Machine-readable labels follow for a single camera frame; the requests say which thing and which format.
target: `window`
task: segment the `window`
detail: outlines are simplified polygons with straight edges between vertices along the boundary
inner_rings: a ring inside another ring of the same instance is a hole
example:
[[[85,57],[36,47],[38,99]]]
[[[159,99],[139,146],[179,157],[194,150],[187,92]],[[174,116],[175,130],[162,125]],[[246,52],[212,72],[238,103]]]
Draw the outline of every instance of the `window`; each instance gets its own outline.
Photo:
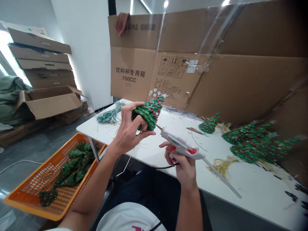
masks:
[[[23,82],[29,86],[31,86],[29,80],[27,79],[25,73],[22,69],[19,68],[13,54],[11,53],[11,50],[8,47],[8,44],[13,42],[10,34],[6,31],[0,30],[0,51],[2,52],[5,59],[8,61],[9,65],[12,67],[12,69],[15,71],[16,75],[20,77]],[[0,64],[0,69],[3,72],[4,75],[8,75],[4,67]]]

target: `glue gun cord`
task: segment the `glue gun cord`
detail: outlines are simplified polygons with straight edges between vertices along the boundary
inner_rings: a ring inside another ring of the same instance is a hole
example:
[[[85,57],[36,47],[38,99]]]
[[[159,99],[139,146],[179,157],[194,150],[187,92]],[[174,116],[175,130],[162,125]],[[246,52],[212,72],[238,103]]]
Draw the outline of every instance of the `glue gun cord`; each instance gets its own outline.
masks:
[[[170,165],[170,166],[168,166],[168,167],[153,167],[153,168],[155,168],[155,169],[167,169],[167,168],[171,168],[171,167],[173,167],[172,165]]]

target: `hot glue gun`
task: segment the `hot glue gun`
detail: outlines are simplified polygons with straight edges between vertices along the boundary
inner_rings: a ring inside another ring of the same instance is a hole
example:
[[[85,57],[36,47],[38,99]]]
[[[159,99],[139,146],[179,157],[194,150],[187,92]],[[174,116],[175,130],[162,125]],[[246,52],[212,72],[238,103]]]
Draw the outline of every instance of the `hot glue gun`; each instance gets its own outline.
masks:
[[[176,151],[177,153],[184,156],[188,156],[194,160],[205,158],[205,155],[199,152],[199,148],[192,148],[189,144],[186,143],[185,138],[174,134],[167,127],[161,127],[157,124],[156,127],[158,127],[161,130],[160,135],[173,145],[173,147],[169,149],[169,151],[170,151],[170,159],[174,163],[178,163],[178,161],[172,156],[171,154],[172,151]]]

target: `green wire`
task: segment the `green wire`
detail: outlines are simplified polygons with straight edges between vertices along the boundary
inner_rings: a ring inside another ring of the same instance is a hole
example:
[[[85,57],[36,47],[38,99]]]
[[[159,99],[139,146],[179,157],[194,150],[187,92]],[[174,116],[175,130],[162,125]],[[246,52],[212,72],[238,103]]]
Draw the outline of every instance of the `green wire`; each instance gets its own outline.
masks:
[[[99,124],[117,124],[117,114],[121,111],[121,107],[123,107],[124,105],[125,103],[117,101],[115,103],[114,109],[98,114],[98,116],[96,117],[96,121]]]

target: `gold tinsel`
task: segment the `gold tinsel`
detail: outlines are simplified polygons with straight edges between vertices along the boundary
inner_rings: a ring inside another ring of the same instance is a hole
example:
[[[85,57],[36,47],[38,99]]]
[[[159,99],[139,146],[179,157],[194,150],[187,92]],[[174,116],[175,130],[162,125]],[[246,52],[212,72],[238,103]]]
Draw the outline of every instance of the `gold tinsel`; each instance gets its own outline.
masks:
[[[227,160],[223,160],[223,159],[215,159],[214,160],[214,164],[213,167],[226,179],[228,180],[228,178],[226,178],[226,175],[228,173],[228,168],[229,166],[234,163],[234,162],[239,162],[238,158],[235,156],[228,156]],[[214,171],[209,167],[206,166],[206,168],[208,170],[210,170],[212,173],[214,173]]]

